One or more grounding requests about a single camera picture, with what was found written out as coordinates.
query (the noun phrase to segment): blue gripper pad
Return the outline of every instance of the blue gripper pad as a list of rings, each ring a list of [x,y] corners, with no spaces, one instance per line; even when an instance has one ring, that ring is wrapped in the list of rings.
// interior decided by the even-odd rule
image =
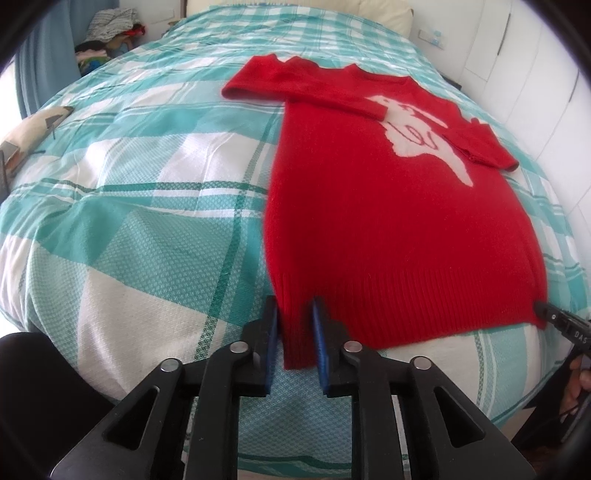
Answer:
[[[316,302],[312,304],[312,330],[314,332],[314,344],[316,346],[316,362],[318,366],[318,378],[322,391],[326,395],[329,388],[329,356],[324,341],[324,329],[322,316]]]
[[[277,358],[277,337],[278,337],[278,319],[277,309],[273,312],[271,328],[269,330],[269,341],[267,343],[267,361],[265,363],[265,391],[267,395],[271,393],[271,384],[273,383],[273,373],[275,372],[275,359]]]

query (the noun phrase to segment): ribbed hem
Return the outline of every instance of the ribbed hem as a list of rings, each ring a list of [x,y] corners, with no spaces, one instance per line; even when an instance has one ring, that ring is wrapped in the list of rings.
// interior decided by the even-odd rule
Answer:
[[[535,281],[523,275],[490,285],[486,273],[449,268],[379,273],[316,291],[289,275],[274,281],[281,314],[285,367],[316,363],[309,305],[324,298],[332,318],[343,321],[351,338],[375,349],[422,342],[478,329],[530,322],[544,328],[533,311],[545,300]]]

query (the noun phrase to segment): wall switch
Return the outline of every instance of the wall switch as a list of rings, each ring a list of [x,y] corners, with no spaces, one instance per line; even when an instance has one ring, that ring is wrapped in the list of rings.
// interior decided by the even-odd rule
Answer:
[[[442,50],[445,49],[445,37],[439,30],[424,30],[418,31],[418,37],[431,45],[435,45],[437,48]]]

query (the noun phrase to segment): white dog graphic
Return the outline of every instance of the white dog graphic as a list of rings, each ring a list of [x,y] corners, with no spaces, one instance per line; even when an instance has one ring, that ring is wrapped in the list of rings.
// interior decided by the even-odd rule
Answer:
[[[380,123],[386,129],[386,137],[390,140],[397,156],[416,157],[424,153],[434,155],[443,160],[462,183],[469,187],[474,185],[462,159],[455,154],[447,141],[433,132],[416,113],[448,128],[444,122],[415,106],[400,103],[382,95],[369,97],[369,100],[388,108],[386,118]]]

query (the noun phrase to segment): plaid bedspread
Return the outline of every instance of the plaid bedspread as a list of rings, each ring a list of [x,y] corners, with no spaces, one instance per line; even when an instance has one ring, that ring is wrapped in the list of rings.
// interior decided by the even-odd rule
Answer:
[[[253,55],[268,53],[412,75],[467,118],[489,122],[521,163],[506,179],[540,240],[550,301],[588,314],[563,209],[500,124],[378,24],[258,6],[183,20],[48,103],[75,111],[27,161],[0,210],[0,307],[9,320],[48,334],[91,385],[118,399],[160,360],[204,358],[260,315],[272,292],[261,221],[284,110],[226,101],[220,90]],[[431,357],[500,425],[567,348],[552,328],[516,325],[385,354]],[[313,370],[279,367],[268,398],[242,402],[240,466],[346,476],[349,436],[347,399],[323,398]]]

